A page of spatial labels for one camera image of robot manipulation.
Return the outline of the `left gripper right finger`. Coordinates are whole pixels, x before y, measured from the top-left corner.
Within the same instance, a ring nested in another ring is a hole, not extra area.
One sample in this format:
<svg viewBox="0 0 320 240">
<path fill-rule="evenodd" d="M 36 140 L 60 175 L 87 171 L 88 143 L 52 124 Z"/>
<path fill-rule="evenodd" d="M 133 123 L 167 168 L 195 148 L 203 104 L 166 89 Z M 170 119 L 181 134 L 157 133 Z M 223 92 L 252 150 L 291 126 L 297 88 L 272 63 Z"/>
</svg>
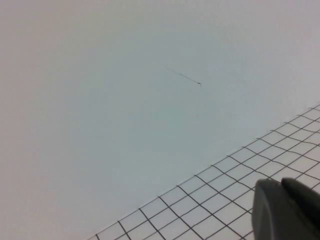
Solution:
<svg viewBox="0 0 320 240">
<path fill-rule="evenodd" d="M 293 178 L 283 178 L 281 186 L 297 212 L 305 229 L 320 239 L 320 194 Z"/>
</svg>

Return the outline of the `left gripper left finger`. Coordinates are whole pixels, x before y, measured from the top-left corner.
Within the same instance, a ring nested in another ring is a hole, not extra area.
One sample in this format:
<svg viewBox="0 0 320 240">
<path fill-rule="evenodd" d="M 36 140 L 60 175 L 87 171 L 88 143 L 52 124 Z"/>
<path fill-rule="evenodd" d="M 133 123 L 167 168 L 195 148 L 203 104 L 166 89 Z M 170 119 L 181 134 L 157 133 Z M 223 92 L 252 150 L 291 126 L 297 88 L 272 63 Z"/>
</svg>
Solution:
<svg viewBox="0 0 320 240">
<path fill-rule="evenodd" d="M 256 240 L 297 240 L 299 219 L 279 182 L 261 179 L 255 184 L 252 229 Z"/>
</svg>

